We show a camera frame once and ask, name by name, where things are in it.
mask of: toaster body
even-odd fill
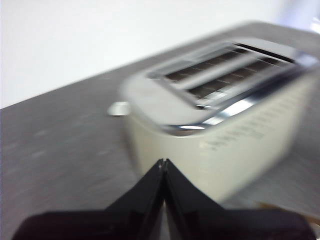
[[[221,202],[287,152],[317,64],[261,39],[220,42],[128,79],[109,113],[125,117],[140,173],[170,159]]]

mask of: toaster lever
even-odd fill
[[[130,114],[130,105],[127,101],[116,101],[107,110],[110,116],[127,116]]]

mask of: chrome trim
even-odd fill
[[[254,79],[251,82],[252,85],[246,85],[243,88],[237,85],[234,89],[230,89],[228,96],[214,98],[214,104],[195,100],[194,96],[176,89],[174,84],[167,84],[166,80],[158,80],[161,76],[168,74],[167,71],[171,72],[176,63],[179,63],[174,66],[176,68],[189,67],[207,58],[212,58],[212,55],[216,54],[215,51],[231,48],[232,45],[237,44],[246,44],[261,49],[262,53],[259,52],[259,56],[265,56],[264,52],[267,51],[289,58],[293,63],[289,64],[288,68],[279,71],[277,71],[278,68],[275,68],[274,72],[266,70],[267,74],[259,79],[257,76],[252,77]],[[298,76],[318,66],[317,58],[289,46],[256,38],[234,39],[207,45],[133,75],[122,86],[120,99],[130,104],[130,114],[141,119],[142,122],[151,124],[170,135],[188,136],[205,131],[228,118],[241,114],[285,85],[294,82]]]

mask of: stainless steel surface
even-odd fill
[[[320,58],[320,35],[254,22],[2,109],[1,239],[11,239],[30,215],[103,209],[130,189],[138,177],[127,152],[123,121],[106,115],[122,80],[173,56],[242,36]],[[320,84],[289,154],[225,201],[225,207],[251,208],[265,202],[320,217],[319,106]],[[165,221],[163,217],[163,240],[169,239]]]

